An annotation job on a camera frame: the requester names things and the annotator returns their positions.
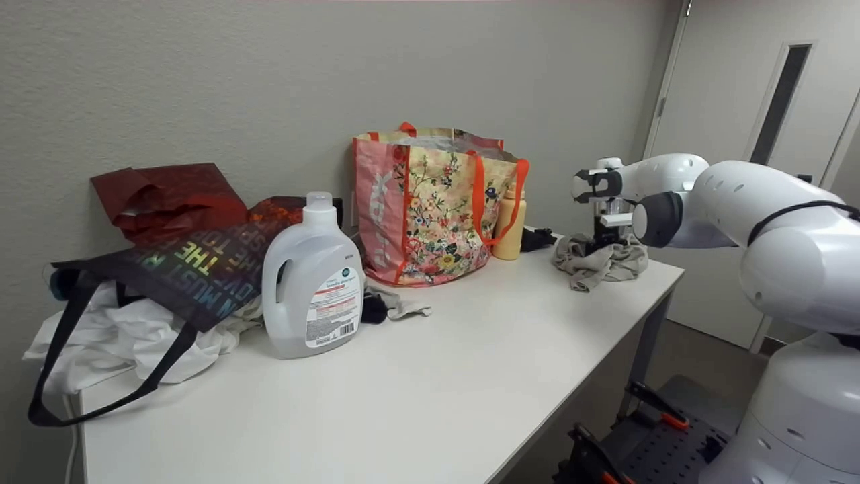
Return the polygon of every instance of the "colorful tote bag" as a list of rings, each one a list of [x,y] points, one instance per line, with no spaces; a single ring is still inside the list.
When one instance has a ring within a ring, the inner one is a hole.
[[[354,137],[358,239],[369,277],[442,285],[482,269],[514,226],[501,200],[522,200],[530,162],[502,140],[461,129],[366,133]]]

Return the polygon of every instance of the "red bag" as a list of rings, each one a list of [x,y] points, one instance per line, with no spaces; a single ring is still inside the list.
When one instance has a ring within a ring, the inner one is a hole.
[[[135,244],[248,222],[248,208],[216,164],[119,169],[92,178],[114,226]]]

